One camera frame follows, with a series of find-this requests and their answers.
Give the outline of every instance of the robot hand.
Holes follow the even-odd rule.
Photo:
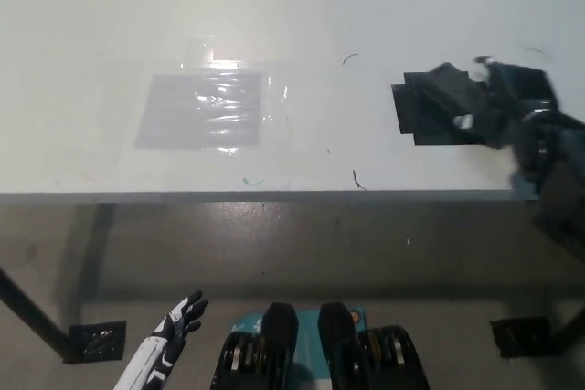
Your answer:
[[[208,300],[196,291],[176,305],[146,338],[124,370],[114,390],[159,390],[173,371],[188,333],[201,326]]]

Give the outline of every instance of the teal box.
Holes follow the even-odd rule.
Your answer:
[[[366,329],[366,314],[362,307],[348,308],[354,317],[356,329]],[[248,314],[231,327],[232,332],[260,333],[262,313]],[[294,351],[294,368],[291,374],[290,388],[330,389],[331,380],[327,361],[321,348],[317,320],[319,310],[297,311],[299,333]]]

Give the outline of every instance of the white table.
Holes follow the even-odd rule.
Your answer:
[[[508,150],[414,146],[390,92],[403,72],[471,69],[476,55],[546,69],[563,110],[585,119],[585,0],[0,0],[0,11],[8,202],[506,198]],[[153,75],[223,60],[279,81],[261,96],[257,144],[137,148]]]

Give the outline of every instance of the floor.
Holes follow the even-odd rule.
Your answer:
[[[185,294],[210,299],[167,388],[208,388],[231,322],[273,300],[363,305],[410,333],[431,388],[583,388],[585,347],[503,360],[489,321],[585,299],[585,270],[514,203],[0,207],[0,265],[62,327],[128,321],[124,361],[69,366],[0,306],[6,389],[113,388]]]

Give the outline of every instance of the table leg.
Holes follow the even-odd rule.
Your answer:
[[[66,364],[121,360],[125,342],[125,321],[74,325],[65,334],[0,269],[0,300],[36,333]]]

